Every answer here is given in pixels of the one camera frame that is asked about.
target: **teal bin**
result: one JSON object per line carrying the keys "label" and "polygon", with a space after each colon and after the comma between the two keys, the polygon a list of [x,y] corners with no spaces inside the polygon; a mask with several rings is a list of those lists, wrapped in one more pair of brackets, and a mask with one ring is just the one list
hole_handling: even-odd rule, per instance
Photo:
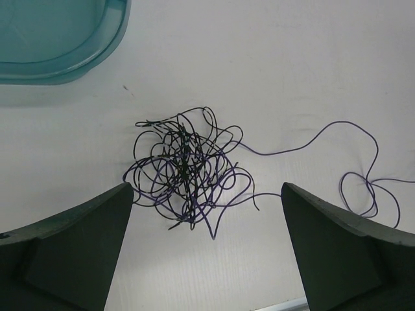
{"label": "teal bin", "polygon": [[0,0],[0,84],[63,84],[121,42],[131,0]]}

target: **plastic tray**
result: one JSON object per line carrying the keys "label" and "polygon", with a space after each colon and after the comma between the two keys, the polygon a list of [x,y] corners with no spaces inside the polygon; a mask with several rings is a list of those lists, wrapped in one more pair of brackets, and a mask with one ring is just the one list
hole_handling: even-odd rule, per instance
{"label": "plastic tray", "polygon": [[0,0],[0,84],[62,84],[107,58],[131,0]]}

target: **white table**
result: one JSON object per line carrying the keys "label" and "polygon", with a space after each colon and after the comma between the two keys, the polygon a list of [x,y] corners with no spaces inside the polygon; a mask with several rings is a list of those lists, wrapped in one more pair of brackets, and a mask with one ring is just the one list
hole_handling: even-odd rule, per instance
{"label": "white table", "polygon": [[[414,10],[411,0],[135,1],[120,47],[84,78],[0,86],[0,232],[120,183],[135,121],[193,106],[241,125],[262,151],[355,121],[381,147],[373,177],[415,179]],[[259,191],[290,181],[341,205],[338,179],[367,170],[373,152],[361,132],[337,126],[295,154],[233,159]],[[357,184],[347,189],[362,210],[368,195]],[[414,233],[415,186],[387,185],[402,205],[399,228]],[[376,221],[393,225],[392,200],[379,201]],[[167,231],[155,211],[134,208],[106,310],[247,311],[304,296],[281,203],[258,203],[261,212],[229,209],[216,241],[203,225]]]}

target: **black object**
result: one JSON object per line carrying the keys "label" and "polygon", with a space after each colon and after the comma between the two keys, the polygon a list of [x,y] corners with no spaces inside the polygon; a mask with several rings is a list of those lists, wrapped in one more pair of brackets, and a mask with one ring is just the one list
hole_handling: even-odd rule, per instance
{"label": "black object", "polygon": [[123,183],[0,235],[1,311],[102,311],[133,202]]}
{"label": "black object", "polygon": [[415,235],[290,183],[281,197],[310,311],[415,310]]}

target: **wire bundle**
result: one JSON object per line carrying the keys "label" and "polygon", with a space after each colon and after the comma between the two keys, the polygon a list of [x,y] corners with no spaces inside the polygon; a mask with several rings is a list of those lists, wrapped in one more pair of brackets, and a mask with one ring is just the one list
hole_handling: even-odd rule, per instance
{"label": "wire bundle", "polygon": [[[195,126],[187,116],[192,111],[202,112],[203,120],[208,127],[206,135],[201,135],[195,130]],[[364,176],[356,172],[347,172],[341,177],[339,192],[345,207],[353,212],[344,195],[344,180],[348,176],[357,176],[364,181],[372,199],[371,206],[360,215],[366,218],[377,215],[379,209],[375,189],[381,189],[396,203],[397,221],[394,226],[396,228],[401,219],[399,202],[388,189],[377,183],[380,181],[415,183],[415,181],[395,178],[370,180],[370,172],[379,155],[379,145],[372,134],[350,121],[331,122],[307,144],[268,154],[257,152],[244,144],[243,131],[239,126],[219,128],[217,118],[209,107],[189,109],[161,121],[137,122],[136,126],[143,131],[136,138],[133,149],[134,164],[124,173],[123,181],[129,180],[133,184],[137,194],[134,200],[136,205],[153,207],[162,217],[176,222],[169,229],[188,223],[193,230],[196,224],[205,222],[212,239],[215,239],[220,219],[228,207],[252,200],[255,208],[258,209],[256,197],[281,196],[277,193],[255,193],[255,181],[252,175],[240,167],[238,162],[230,161],[228,158],[230,152],[238,146],[259,156],[295,152],[309,146],[327,128],[335,124],[349,124],[358,128],[371,138],[376,148],[372,164]],[[152,135],[157,142],[152,145],[149,156],[138,158],[137,147],[147,135]],[[242,188],[240,188],[241,180],[245,180],[245,186]],[[212,226],[209,217],[215,209],[220,211],[216,224]]]}

